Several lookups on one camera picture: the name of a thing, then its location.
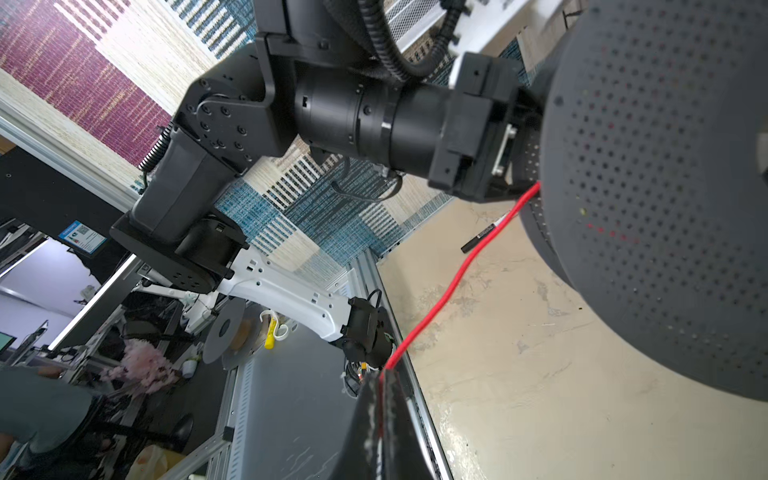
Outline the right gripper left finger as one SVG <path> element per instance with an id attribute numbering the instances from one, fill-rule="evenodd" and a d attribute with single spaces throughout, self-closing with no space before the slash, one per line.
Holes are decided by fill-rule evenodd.
<path id="1" fill-rule="evenodd" d="M 363 381 L 349 429 L 330 479 L 378 478 L 381 386 L 380 372 L 368 375 Z"/>

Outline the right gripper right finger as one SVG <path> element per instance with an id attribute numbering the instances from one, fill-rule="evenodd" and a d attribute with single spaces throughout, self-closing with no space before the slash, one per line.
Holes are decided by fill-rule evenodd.
<path id="1" fill-rule="evenodd" d="M 384 370 L 379 380 L 383 479 L 432 479 L 427 458 L 397 374 Z"/>

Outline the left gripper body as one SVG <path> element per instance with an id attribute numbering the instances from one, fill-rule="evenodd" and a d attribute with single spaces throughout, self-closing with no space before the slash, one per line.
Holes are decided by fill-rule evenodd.
<path id="1" fill-rule="evenodd" d="M 518 79 L 519 63 L 463 55 L 436 143 L 428 186 L 476 203 L 514 200 L 534 182 L 520 172 L 543 104 Z"/>

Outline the grey cable spool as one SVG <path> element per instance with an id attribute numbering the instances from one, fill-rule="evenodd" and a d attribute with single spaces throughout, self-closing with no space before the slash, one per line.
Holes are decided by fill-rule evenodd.
<path id="1" fill-rule="evenodd" d="M 767 5 L 594 1 L 541 134 L 543 216 L 617 335 L 709 387 L 767 397 Z"/>

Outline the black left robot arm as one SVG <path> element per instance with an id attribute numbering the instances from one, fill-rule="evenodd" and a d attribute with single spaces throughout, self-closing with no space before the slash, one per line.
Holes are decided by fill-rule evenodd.
<path id="1" fill-rule="evenodd" d="M 341 349 L 349 361 L 393 369 L 383 312 L 361 298 L 313 288 L 249 247 L 216 208 L 264 158 L 304 141 L 315 161 L 366 160 L 394 179 L 478 203 L 521 209 L 539 190 L 514 176 L 522 134 L 540 125 L 542 101 L 509 59 L 463 53 L 452 86 L 428 77 L 446 57 L 463 1 L 443 3 L 427 55 L 407 60 L 379 1 L 263 1 L 255 39 L 187 89 L 150 156 L 152 179 L 111 235 L 174 285 L 260 303 Z"/>

